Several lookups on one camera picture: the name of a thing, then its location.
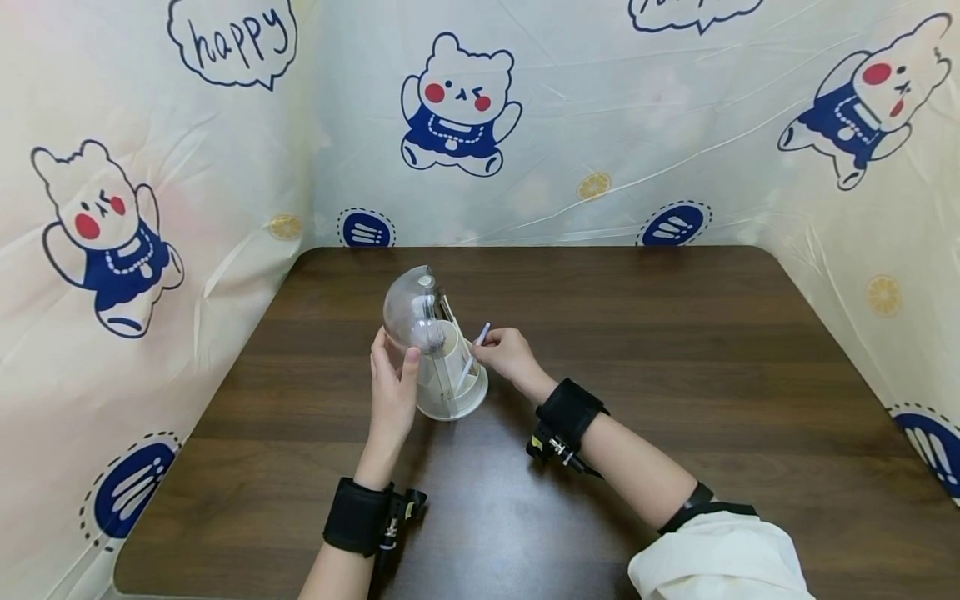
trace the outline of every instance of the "right hand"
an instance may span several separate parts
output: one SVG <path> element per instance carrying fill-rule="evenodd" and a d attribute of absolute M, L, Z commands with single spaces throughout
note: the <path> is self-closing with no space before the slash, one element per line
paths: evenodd
<path fill-rule="evenodd" d="M 480 364 L 500 373 L 535 404 L 543 404 L 557 387 L 517 329 L 494 329 L 481 346 L 473 346 L 470 351 Z"/>

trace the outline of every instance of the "lemon slice print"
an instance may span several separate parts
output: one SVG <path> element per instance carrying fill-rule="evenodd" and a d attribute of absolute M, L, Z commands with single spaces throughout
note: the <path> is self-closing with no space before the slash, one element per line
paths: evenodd
<path fill-rule="evenodd" d="M 590 173 L 577 186 L 580 200 L 593 200 L 610 191 L 610 176 L 606 173 Z"/>
<path fill-rule="evenodd" d="M 867 302 L 880 317 L 893 317 L 900 312 L 900 285 L 888 275 L 878 275 L 867 284 Z"/>
<path fill-rule="evenodd" d="M 303 233 L 300 217 L 277 215 L 270 221 L 270 233 L 278 240 L 295 240 Z"/>

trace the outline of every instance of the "plastic toy device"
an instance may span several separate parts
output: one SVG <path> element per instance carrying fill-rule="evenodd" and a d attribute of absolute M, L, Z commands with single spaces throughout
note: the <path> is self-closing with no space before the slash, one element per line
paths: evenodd
<path fill-rule="evenodd" d="M 423 265 L 400 276 L 383 302 L 383 323 L 392 353 L 420 349 L 417 407 L 434 420 L 466 417 L 487 395 L 487 370 L 469 361 L 469 344 L 457 323 L 444 290 L 430 267 Z M 463 382 L 458 380 L 468 369 Z"/>

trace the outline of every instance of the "black wristband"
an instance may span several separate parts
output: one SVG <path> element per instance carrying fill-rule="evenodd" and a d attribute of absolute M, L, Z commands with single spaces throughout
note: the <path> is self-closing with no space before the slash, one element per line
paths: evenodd
<path fill-rule="evenodd" d="M 335 548 L 373 556 L 383 540 L 394 484 L 382 492 L 360 486 L 343 477 L 330 506 L 324 541 Z"/>
<path fill-rule="evenodd" d="M 580 440 L 598 413 L 610 414 L 603 402 L 581 388 L 569 377 L 537 409 L 537 416 L 566 442 L 573 452 L 580 450 Z"/>

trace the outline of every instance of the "white stick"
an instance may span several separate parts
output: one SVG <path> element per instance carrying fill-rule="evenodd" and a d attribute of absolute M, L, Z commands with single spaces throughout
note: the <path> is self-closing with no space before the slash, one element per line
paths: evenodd
<path fill-rule="evenodd" d="M 483 344 L 483 341 L 487 339 L 487 333 L 490 331 L 490 324 L 487 323 L 483 326 L 483 331 L 480 332 L 480 337 L 478 337 L 474 342 L 474 346 L 480 346 Z M 457 397 L 457 394 L 460 393 L 460 386 L 464 385 L 464 380 L 467 379 L 467 373 L 473 367 L 473 353 L 470 353 L 470 358 L 467 360 L 467 366 L 464 367 L 464 371 L 460 373 L 460 379 L 457 380 L 457 387 L 453 388 L 453 397 Z"/>

